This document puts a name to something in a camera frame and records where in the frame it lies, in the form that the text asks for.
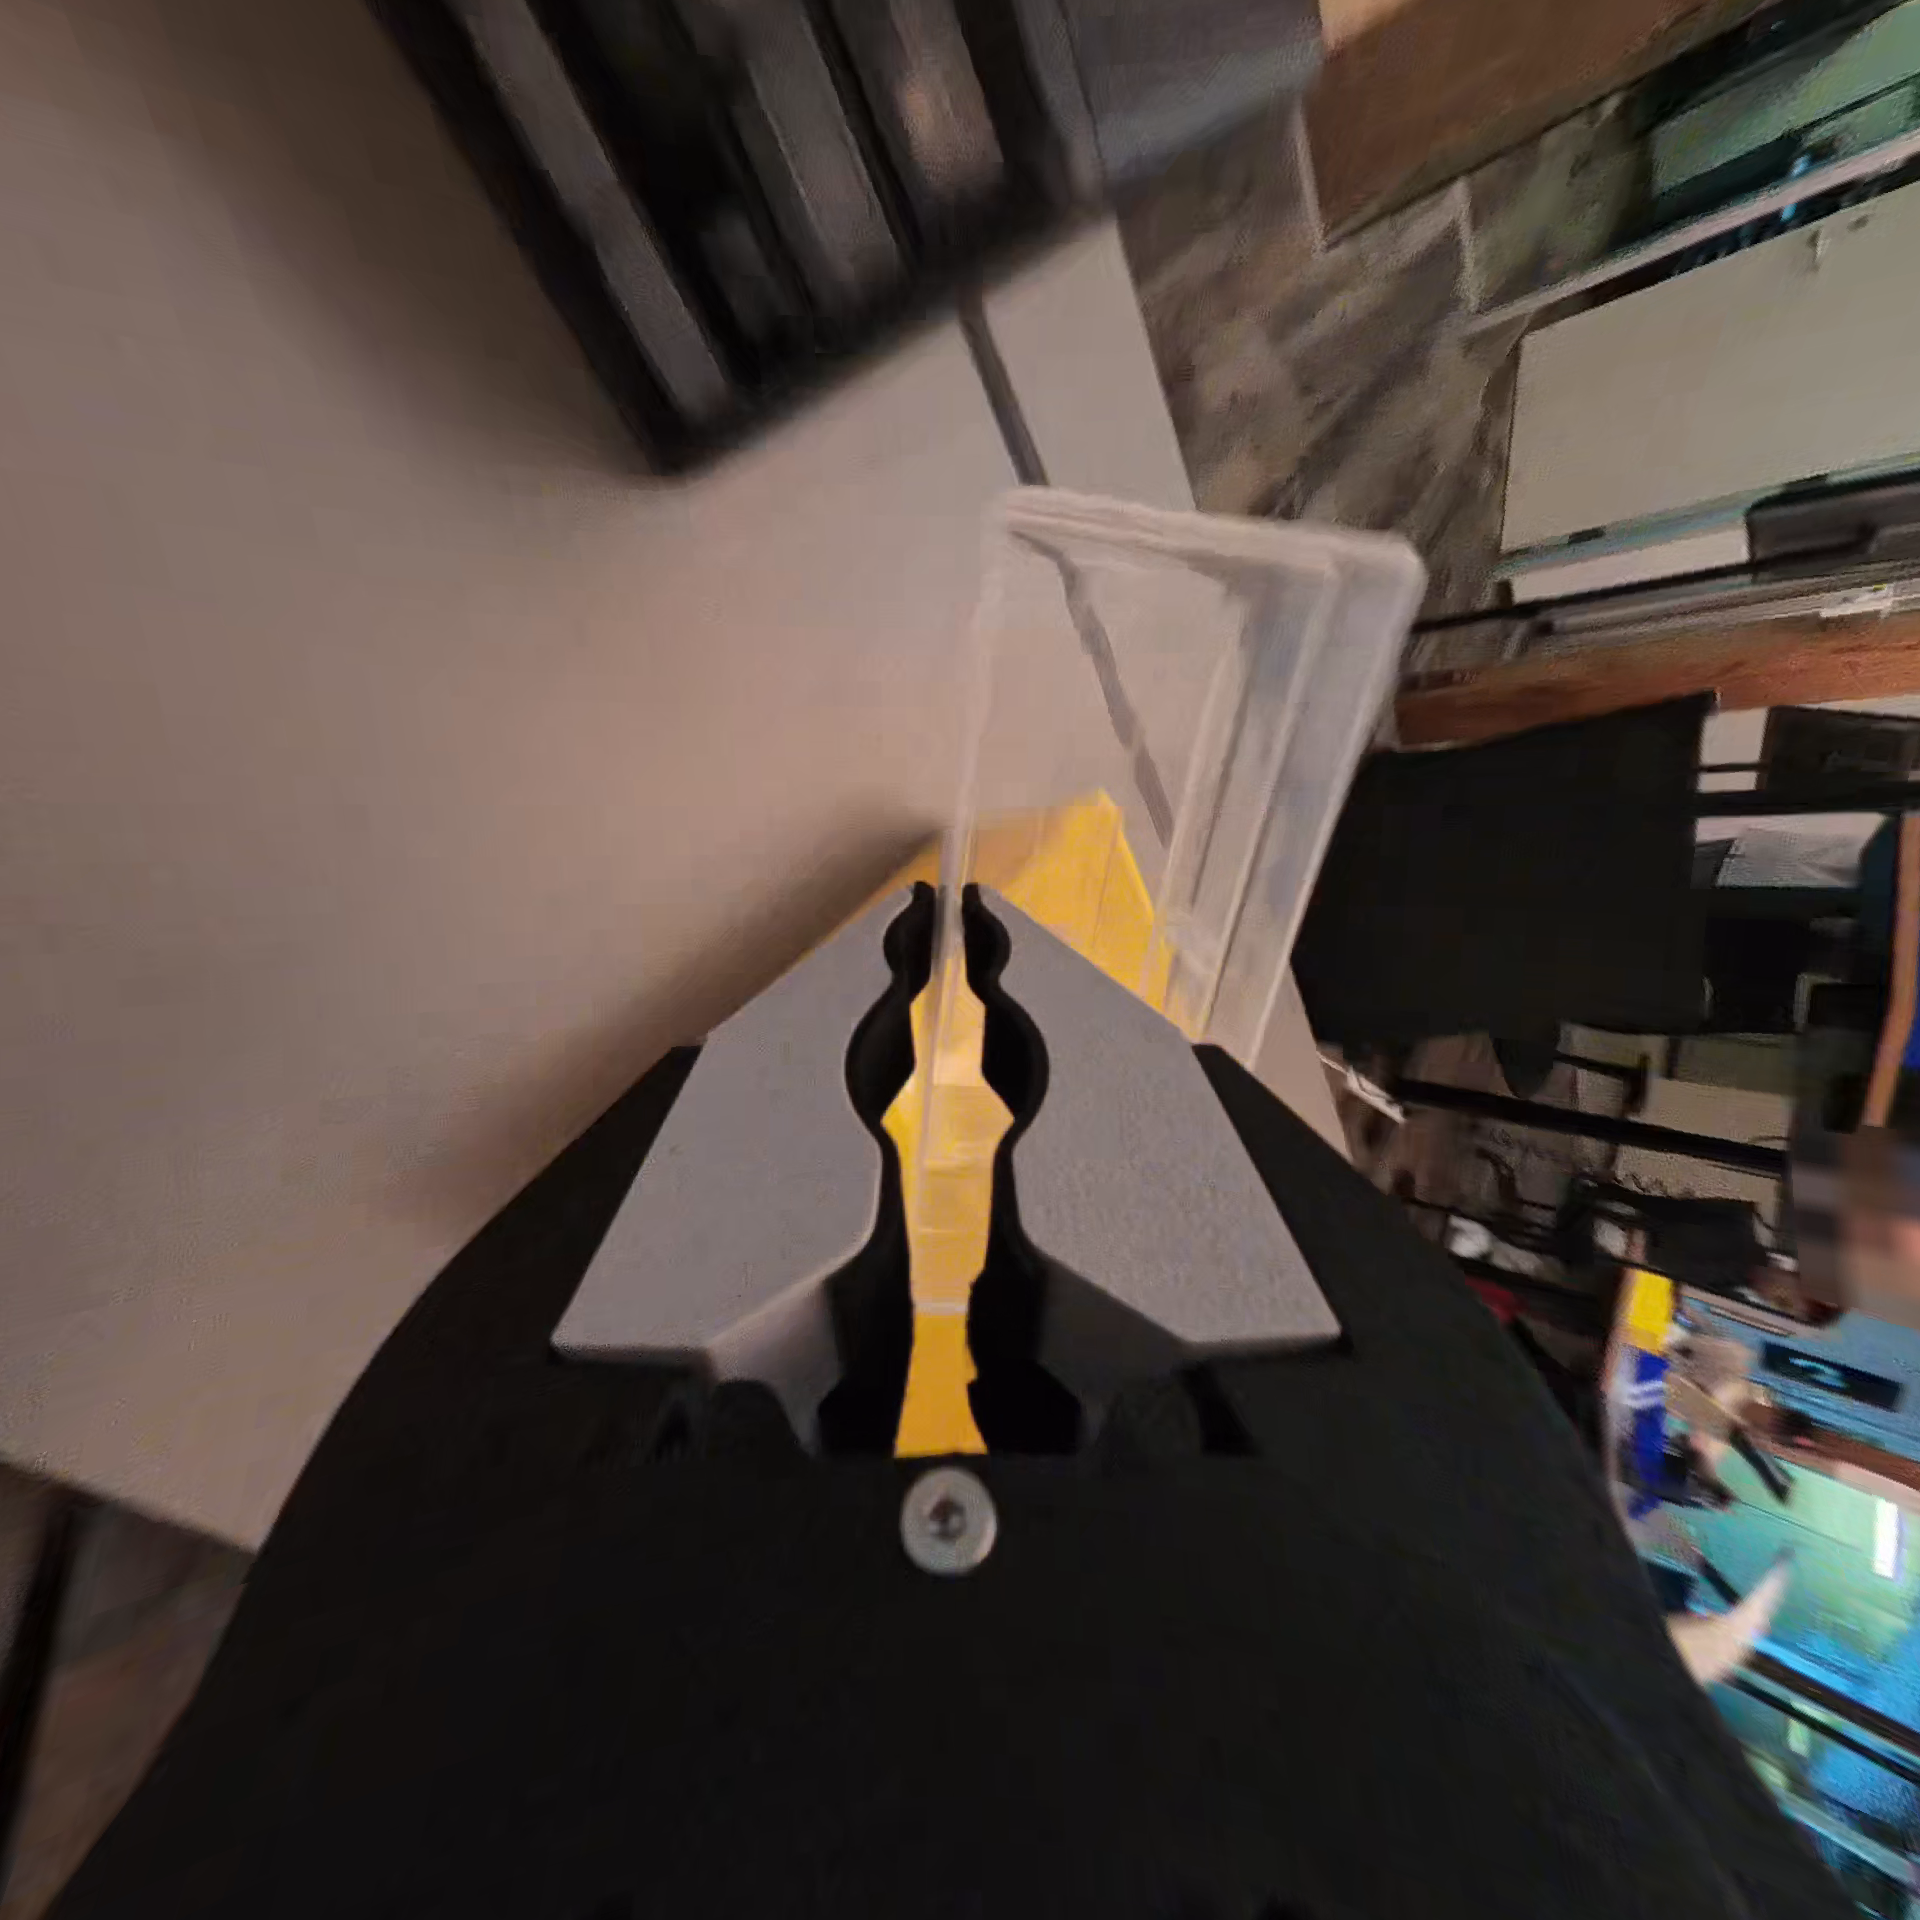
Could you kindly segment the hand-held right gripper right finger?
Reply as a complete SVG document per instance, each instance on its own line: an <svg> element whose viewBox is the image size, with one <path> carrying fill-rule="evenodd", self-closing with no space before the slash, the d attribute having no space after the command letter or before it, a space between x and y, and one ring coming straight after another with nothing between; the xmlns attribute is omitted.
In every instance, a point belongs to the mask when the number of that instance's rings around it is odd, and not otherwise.
<svg viewBox="0 0 1920 1920"><path fill-rule="evenodd" d="M967 1306L971 1405L1111 1405L1340 1325L1203 1049L989 888L965 893L980 1071L1009 1114Z"/></svg>

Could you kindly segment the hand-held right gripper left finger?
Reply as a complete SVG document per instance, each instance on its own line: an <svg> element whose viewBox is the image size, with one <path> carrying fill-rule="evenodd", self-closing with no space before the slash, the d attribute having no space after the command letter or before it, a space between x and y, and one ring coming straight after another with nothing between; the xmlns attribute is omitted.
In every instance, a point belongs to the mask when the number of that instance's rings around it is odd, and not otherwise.
<svg viewBox="0 0 1920 1920"><path fill-rule="evenodd" d="M874 1245L881 1118L911 1074L857 1094L857 1040L910 1014L934 897L898 888L698 1047L553 1330L567 1361L679 1365L708 1382L842 1382L833 1288Z"/></svg>

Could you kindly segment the yellow plastic bin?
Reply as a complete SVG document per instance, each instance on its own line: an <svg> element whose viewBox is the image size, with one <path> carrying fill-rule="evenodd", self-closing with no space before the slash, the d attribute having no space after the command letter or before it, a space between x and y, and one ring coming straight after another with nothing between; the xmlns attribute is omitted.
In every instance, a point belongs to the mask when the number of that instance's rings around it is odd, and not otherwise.
<svg viewBox="0 0 1920 1920"><path fill-rule="evenodd" d="M1167 1009L1167 949L1119 805L1093 793L988 824L971 873L1126 992ZM945 960L911 1009L917 1069L884 1115L903 1167L914 1295L901 1456L985 1450L970 1405L970 1297L988 1261L993 1161L1010 1114L980 1065L985 1009Z"/></svg>

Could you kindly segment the clear plastic drawer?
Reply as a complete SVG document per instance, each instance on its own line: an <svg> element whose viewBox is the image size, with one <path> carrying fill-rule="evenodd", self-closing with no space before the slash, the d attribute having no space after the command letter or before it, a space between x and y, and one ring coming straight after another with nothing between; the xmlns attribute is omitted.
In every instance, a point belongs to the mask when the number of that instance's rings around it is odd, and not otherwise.
<svg viewBox="0 0 1920 1920"><path fill-rule="evenodd" d="M1401 665L1423 565L1393 536L1021 487L988 518L945 902L914 1014L933 1047L887 1125L911 1174L970 1177L1004 1118L957 897L995 890L1332 1146L1292 947Z"/></svg>

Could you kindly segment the black drawer cabinet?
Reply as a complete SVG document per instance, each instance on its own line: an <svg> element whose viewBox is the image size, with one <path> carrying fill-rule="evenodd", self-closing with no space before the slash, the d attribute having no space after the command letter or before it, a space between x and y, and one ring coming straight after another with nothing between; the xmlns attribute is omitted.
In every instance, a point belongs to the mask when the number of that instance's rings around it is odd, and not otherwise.
<svg viewBox="0 0 1920 1920"><path fill-rule="evenodd" d="M654 474L1292 109L1298 2L373 2Z"/></svg>

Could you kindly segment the black office chair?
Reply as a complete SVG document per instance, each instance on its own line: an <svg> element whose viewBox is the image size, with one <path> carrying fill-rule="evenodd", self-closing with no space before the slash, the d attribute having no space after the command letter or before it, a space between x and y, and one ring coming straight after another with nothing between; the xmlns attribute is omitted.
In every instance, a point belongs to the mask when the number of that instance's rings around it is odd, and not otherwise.
<svg viewBox="0 0 1920 1920"><path fill-rule="evenodd" d="M1686 1033L1707 1002L1693 888L1707 695L1369 759L1292 952L1342 1049L1561 1024Z"/></svg>

